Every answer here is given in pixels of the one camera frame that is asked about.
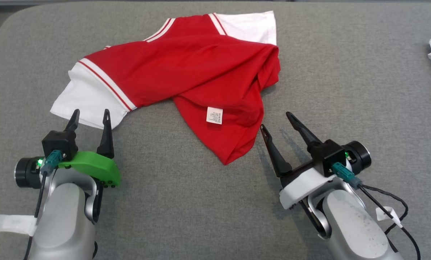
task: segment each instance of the white sleeve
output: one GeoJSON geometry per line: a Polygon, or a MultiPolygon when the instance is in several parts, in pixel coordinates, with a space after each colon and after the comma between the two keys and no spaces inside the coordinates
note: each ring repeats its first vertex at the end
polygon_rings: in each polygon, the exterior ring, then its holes
{"type": "Polygon", "coordinates": [[[115,128],[128,110],[91,72],[79,63],[68,72],[71,81],[58,96],[50,112],[70,119],[75,109],[80,109],[79,123],[103,129],[103,114],[107,108],[111,127],[115,128]]]}
{"type": "Polygon", "coordinates": [[[228,36],[256,43],[276,45],[276,20],[273,11],[265,13],[214,13],[228,36]]]}

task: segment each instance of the cable connector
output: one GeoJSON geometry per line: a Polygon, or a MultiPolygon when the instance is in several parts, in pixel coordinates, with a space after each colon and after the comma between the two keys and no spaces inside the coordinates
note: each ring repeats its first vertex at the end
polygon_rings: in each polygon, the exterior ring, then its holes
{"type": "Polygon", "coordinates": [[[336,176],[350,184],[350,186],[352,186],[352,188],[354,189],[358,189],[358,186],[363,184],[358,177],[355,177],[355,174],[352,173],[351,170],[347,169],[343,164],[339,162],[333,164],[331,169],[336,176]]]}
{"type": "Polygon", "coordinates": [[[50,153],[50,155],[45,159],[45,163],[43,164],[40,172],[42,174],[46,174],[50,176],[55,170],[55,168],[60,164],[61,160],[63,160],[63,154],[60,150],[54,150],[50,153]]]}

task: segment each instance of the white cable tie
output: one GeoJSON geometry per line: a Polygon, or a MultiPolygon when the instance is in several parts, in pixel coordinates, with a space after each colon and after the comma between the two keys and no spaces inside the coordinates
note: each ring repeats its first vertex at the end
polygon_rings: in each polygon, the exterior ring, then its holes
{"type": "MultiPolygon", "coordinates": [[[[395,210],[392,207],[384,206],[384,209],[387,210],[392,215],[392,221],[397,224],[399,228],[402,228],[402,222],[400,222],[400,219],[398,218],[397,214],[395,213],[395,210]]],[[[378,221],[382,221],[385,219],[391,219],[387,214],[382,211],[379,207],[376,208],[376,216],[378,218],[378,221]]]]}

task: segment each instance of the striped trim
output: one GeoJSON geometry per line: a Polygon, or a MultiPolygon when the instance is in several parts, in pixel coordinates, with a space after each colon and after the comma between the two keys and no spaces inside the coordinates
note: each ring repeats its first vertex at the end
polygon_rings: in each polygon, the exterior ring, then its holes
{"type": "Polygon", "coordinates": [[[129,111],[136,109],[137,107],[130,101],[130,99],[122,92],[120,87],[111,79],[102,69],[100,69],[96,64],[91,62],[89,59],[83,58],[79,62],[86,69],[91,71],[94,76],[103,84],[108,87],[108,89],[115,95],[115,97],[124,105],[129,111]]]}
{"type": "Polygon", "coordinates": [[[159,29],[159,31],[157,31],[153,35],[149,36],[148,38],[144,39],[144,41],[149,43],[149,42],[152,42],[152,41],[158,39],[159,37],[164,35],[170,29],[170,27],[172,26],[174,21],[175,21],[175,18],[168,18],[166,20],[166,22],[164,23],[164,25],[159,29]]]}
{"type": "Polygon", "coordinates": [[[223,33],[225,33],[225,35],[228,35],[228,33],[225,31],[225,29],[223,28],[222,22],[220,22],[220,19],[217,17],[217,14],[214,13],[214,17],[217,19],[217,22],[219,22],[220,27],[223,30],[223,33]]]}
{"type": "Polygon", "coordinates": [[[220,23],[219,19],[215,16],[215,13],[209,13],[209,17],[212,20],[212,23],[214,24],[215,28],[219,32],[220,35],[227,35],[225,30],[222,27],[222,24],[220,23]]]}

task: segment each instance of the black cable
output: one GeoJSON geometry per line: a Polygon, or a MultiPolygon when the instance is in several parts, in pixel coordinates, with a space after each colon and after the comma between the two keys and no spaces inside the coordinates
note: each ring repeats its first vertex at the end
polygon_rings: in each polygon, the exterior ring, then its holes
{"type": "Polygon", "coordinates": [[[408,238],[411,240],[411,243],[413,243],[413,245],[415,246],[415,250],[416,250],[416,255],[417,255],[417,260],[421,260],[421,252],[419,251],[419,247],[415,241],[415,239],[413,238],[413,236],[410,234],[410,232],[408,232],[408,230],[406,230],[405,227],[402,227],[402,231],[405,232],[405,234],[408,236],[408,238]]]}
{"type": "MultiPolygon", "coordinates": [[[[368,186],[368,185],[361,185],[361,186],[363,186],[365,189],[368,189],[368,190],[371,190],[371,191],[377,191],[377,192],[379,192],[381,194],[384,194],[384,195],[387,195],[387,196],[391,196],[395,200],[401,202],[403,204],[403,206],[405,207],[405,212],[403,212],[402,216],[400,217],[400,221],[402,221],[408,215],[408,205],[407,205],[407,203],[405,201],[403,201],[401,198],[399,198],[398,196],[395,196],[394,194],[391,194],[390,192],[384,191],[382,189],[378,189],[378,188],[371,187],[371,186],[368,186]]],[[[397,226],[397,224],[395,224],[395,223],[392,224],[384,233],[386,235],[389,234],[389,232],[394,227],[396,227],[396,226],[397,226]]]]}
{"type": "MultiPolygon", "coordinates": [[[[358,188],[366,195],[368,196],[369,199],[371,199],[387,216],[389,216],[391,219],[393,219],[392,214],[390,214],[389,211],[387,211],[387,209],[384,208],[384,206],[381,205],[381,203],[379,203],[379,201],[377,201],[373,196],[371,196],[371,194],[369,194],[369,192],[364,188],[364,186],[362,184],[358,185],[358,188]]],[[[417,260],[421,260],[421,252],[419,251],[419,247],[415,241],[415,239],[413,238],[413,236],[410,234],[410,232],[408,232],[406,230],[405,227],[401,228],[402,231],[407,235],[407,237],[411,240],[411,243],[413,243],[415,250],[416,250],[416,255],[417,255],[417,260]]]]}
{"type": "MultiPolygon", "coordinates": [[[[42,175],[42,184],[41,184],[42,186],[40,186],[39,198],[37,199],[37,206],[35,207],[35,213],[34,213],[35,218],[39,217],[40,206],[42,205],[43,190],[45,188],[45,179],[47,179],[47,172],[44,172],[42,175]]],[[[24,260],[27,260],[29,258],[31,245],[32,245],[32,237],[29,237],[29,240],[27,241],[27,248],[26,248],[26,254],[24,255],[24,260]]]]}

